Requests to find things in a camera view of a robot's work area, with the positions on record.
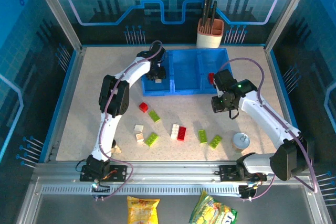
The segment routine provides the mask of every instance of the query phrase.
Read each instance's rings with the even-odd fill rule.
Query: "pen holder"
[[[211,19],[208,18],[205,26],[202,26],[202,19],[197,26],[197,48],[218,48],[224,33],[224,22],[221,19],[214,19],[211,27]]]

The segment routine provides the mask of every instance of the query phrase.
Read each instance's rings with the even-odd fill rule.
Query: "snack bag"
[[[235,224],[237,211],[230,209],[203,191],[191,214],[190,224]]]
[[[159,224],[156,207],[159,199],[137,199],[127,196],[128,224]]]

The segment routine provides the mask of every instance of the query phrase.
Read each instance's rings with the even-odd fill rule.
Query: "speckled surface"
[[[187,47],[165,46],[169,49]],[[265,70],[262,94],[269,104],[281,115],[279,100],[262,47],[226,47],[229,59],[248,57],[258,61]],[[138,52],[147,47],[92,47],[87,48],[75,93],[71,102],[64,133],[56,160],[77,161],[87,158],[96,143],[100,111],[98,97],[103,77],[114,75],[127,67]],[[236,61],[231,64],[234,78],[249,79],[256,86],[260,82],[260,71],[250,62]],[[129,161],[216,161],[236,160],[250,152],[269,153],[275,148],[268,136],[247,115],[240,112],[231,120],[228,113],[214,113],[211,107],[213,95],[185,95],[167,97],[143,97],[141,81],[130,90],[130,105],[118,124],[114,139],[122,153],[114,157]],[[141,102],[155,110],[161,120],[154,123],[148,113],[138,108]],[[171,140],[172,125],[176,123],[187,128],[184,142]],[[143,136],[147,139],[152,132],[159,135],[152,147],[137,143],[134,125],[144,125]],[[213,150],[209,144],[200,144],[198,131],[205,130],[208,140],[215,135],[223,138]],[[242,153],[232,147],[232,137],[243,132],[251,144]]]

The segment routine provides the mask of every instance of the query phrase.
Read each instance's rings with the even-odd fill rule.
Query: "red lego brick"
[[[139,105],[140,110],[145,113],[148,110],[148,105],[144,102]]]
[[[180,126],[177,134],[177,140],[184,141],[185,131],[187,130],[186,127]]]
[[[209,79],[209,82],[210,82],[210,84],[211,85],[213,85],[214,84],[214,73],[209,73],[208,74],[208,79]]]

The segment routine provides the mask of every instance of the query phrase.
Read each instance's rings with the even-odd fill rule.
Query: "blue tray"
[[[143,76],[143,95],[214,94],[216,89],[209,83],[208,74],[217,73],[227,61],[226,48],[167,50],[161,64],[166,70],[166,79],[155,83]],[[225,69],[232,73],[230,64]]]

